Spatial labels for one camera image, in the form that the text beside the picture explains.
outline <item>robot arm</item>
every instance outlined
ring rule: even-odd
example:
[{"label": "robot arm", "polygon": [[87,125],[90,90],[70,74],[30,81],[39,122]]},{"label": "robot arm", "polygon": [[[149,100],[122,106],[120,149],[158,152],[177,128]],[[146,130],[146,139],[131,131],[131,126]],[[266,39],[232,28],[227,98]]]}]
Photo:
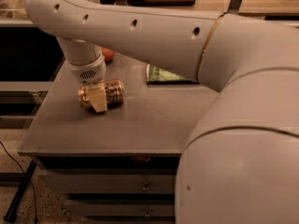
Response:
[{"label": "robot arm", "polygon": [[221,92],[182,150],[177,223],[299,223],[298,30],[86,0],[27,0],[26,10],[80,69],[100,59],[95,44]]}]

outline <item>drawer knob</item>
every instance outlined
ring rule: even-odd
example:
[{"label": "drawer knob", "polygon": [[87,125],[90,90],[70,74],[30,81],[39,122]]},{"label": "drawer knob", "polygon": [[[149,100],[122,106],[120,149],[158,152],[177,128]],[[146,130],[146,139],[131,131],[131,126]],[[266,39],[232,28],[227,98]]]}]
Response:
[{"label": "drawer knob", "polygon": [[150,214],[150,210],[149,210],[149,209],[146,210],[146,213],[144,214],[144,217],[145,217],[145,218],[150,218],[150,217],[151,217],[151,214]]},{"label": "drawer knob", "polygon": [[141,188],[142,192],[148,193],[150,192],[150,187],[149,184],[147,182],[144,183],[144,187]]}]

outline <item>black cable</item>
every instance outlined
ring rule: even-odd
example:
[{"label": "black cable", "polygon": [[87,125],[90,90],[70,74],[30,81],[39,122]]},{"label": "black cable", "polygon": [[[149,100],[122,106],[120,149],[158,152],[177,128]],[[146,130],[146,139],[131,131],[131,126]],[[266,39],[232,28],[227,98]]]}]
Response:
[{"label": "black cable", "polygon": [[[15,160],[10,154],[9,152],[7,151],[7,149],[5,148],[4,144],[2,143],[2,141],[0,141],[0,145],[2,146],[3,150],[7,153],[7,155],[17,163],[17,165],[19,166],[19,168],[21,169],[21,171],[25,174],[25,171],[22,169],[21,165],[19,164],[19,162],[17,160]],[[35,206],[35,220],[34,220],[34,223],[36,224],[38,222],[38,219],[37,219],[37,208],[36,208],[36,189],[35,189],[35,186],[34,184],[32,183],[32,181],[30,180],[30,184],[31,184],[31,187],[32,187],[32,190],[33,190],[33,193],[34,193],[34,206]]]}]

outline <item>cabinet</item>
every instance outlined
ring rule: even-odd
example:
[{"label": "cabinet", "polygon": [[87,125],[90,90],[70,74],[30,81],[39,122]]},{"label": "cabinet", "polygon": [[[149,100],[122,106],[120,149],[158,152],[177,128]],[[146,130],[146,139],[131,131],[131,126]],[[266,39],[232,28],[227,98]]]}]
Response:
[{"label": "cabinet", "polygon": [[153,85],[146,64],[116,54],[106,79],[119,78],[122,105],[82,109],[80,84],[63,65],[19,153],[86,223],[175,223],[181,149],[217,93],[199,84]]}]

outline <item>floor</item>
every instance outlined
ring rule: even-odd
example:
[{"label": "floor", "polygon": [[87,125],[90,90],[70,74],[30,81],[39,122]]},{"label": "floor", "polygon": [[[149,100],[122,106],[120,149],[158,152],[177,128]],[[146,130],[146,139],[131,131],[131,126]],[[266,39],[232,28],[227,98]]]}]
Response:
[{"label": "floor", "polygon": [[[2,128],[0,130],[0,141],[6,147],[11,156],[20,163],[24,170],[26,170],[29,165],[30,158],[19,156],[17,149],[25,133],[26,129],[23,128]],[[6,154],[3,148],[0,147],[0,173],[19,171],[20,168],[18,165]],[[37,223],[81,223],[80,217],[74,217],[64,207],[64,196],[51,192],[50,189],[37,177],[37,173],[38,167],[32,176],[32,183],[36,191]],[[4,187],[3,185],[4,183],[0,183],[0,224],[7,224],[7,222],[3,220],[3,217],[7,213],[18,187],[16,187],[16,184],[10,184],[9,186]],[[31,186],[28,186],[19,205],[19,209],[17,210],[17,219],[14,223],[34,223],[34,207],[33,189]]]}]

